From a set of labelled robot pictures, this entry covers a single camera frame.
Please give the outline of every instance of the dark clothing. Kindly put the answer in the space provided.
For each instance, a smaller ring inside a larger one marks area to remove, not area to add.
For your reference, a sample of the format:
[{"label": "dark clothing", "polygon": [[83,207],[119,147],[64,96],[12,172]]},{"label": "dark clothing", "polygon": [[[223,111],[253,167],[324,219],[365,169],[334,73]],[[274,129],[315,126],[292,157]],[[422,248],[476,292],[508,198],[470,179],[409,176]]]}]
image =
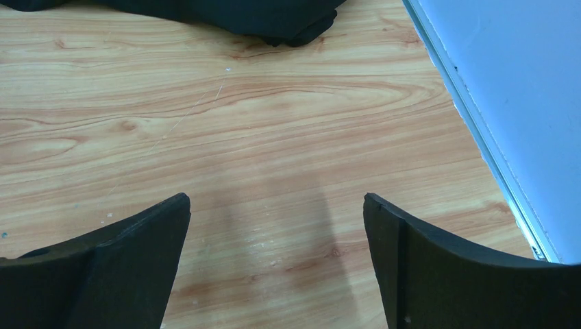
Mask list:
[{"label": "dark clothing", "polygon": [[[56,7],[71,0],[0,0],[20,11]],[[133,14],[183,23],[203,22],[267,44],[306,45],[326,31],[345,0],[94,0]]]}]

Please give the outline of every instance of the black object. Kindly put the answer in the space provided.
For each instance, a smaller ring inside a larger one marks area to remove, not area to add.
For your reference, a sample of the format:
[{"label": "black object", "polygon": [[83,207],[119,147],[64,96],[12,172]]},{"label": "black object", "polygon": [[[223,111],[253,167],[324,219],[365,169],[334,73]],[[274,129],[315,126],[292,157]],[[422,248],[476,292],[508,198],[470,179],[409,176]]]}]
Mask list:
[{"label": "black object", "polygon": [[581,265],[472,243],[374,194],[363,209],[389,329],[581,328]]},{"label": "black object", "polygon": [[[0,0],[20,11],[37,11],[71,0]],[[117,10],[183,23],[204,22],[235,34],[258,36],[272,46],[306,45],[321,35],[345,0],[94,0]]]},{"label": "black object", "polygon": [[190,222],[179,194],[75,239],[0,258],[0,328],[159,329]]}]

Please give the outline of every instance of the metal edge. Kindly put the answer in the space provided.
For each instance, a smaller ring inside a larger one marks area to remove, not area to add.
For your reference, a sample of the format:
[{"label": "metal edge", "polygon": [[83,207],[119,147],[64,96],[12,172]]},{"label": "metal edge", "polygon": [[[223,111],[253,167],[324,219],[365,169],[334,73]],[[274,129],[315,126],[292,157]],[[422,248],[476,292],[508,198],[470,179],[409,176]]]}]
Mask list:
[{"label": "metal edge", "polygon": [[462,81],[462,79],[457,74],[449,57],[440,57],[440,54],[447,54],[447,52],[434,27],[430,23],[429,18],[425,15],[423,10],[417,9],[421,8],[421,5],[417,0],[403,0],[403,2],[415,25],[418,35],[422,38],[424,45],[428,50],[432,63],[438,71],[440,71],[446,88],[452,95],[457,111],[464,119],[476,145],[480,149],[483,159],[488,164],[492,174],[499,184],[499,187],[504,194],[504,198],[515,216],[517,225],[523,232],[525,239],[533,251],[534,257],[539,260],[560,263],[556,250],[546,236],[541,223],[531,209],[523,191],[520,189],[515,177],[512,175],[508,164],[504,161],[504,157],[502,156],[498,145],[493,140],[484,119],[479,114],[478,108],[467,87],[463,83],[460,85],[455,83],[457,81]]}]

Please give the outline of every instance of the wooden floor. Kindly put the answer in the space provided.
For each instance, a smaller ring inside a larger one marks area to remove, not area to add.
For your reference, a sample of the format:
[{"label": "wooden floor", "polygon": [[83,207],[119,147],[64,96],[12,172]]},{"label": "wooden floor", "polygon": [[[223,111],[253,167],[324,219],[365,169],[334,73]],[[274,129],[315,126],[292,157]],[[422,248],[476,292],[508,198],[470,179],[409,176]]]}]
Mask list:
[{"label": "wooden floor", "polygon": [[0,254],[178,192],[192,221],[167,329],[385,328],[366,192],[531,254],[400,0],[349,0],[299,49],[0,8]]}]

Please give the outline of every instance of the wood grain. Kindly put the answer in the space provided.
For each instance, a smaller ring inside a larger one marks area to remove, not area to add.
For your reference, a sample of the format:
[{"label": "wood grain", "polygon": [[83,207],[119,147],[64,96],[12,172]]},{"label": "wood grain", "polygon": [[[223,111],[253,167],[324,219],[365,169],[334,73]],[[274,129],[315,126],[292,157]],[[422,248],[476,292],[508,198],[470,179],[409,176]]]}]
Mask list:
[{"label": "wood grain", "polygon": [[399,0],[349,0],[299,49],[83,3],[0,8],[0,254],[182,191],[168,329],[385,328],[366,192],[530,256]]}]

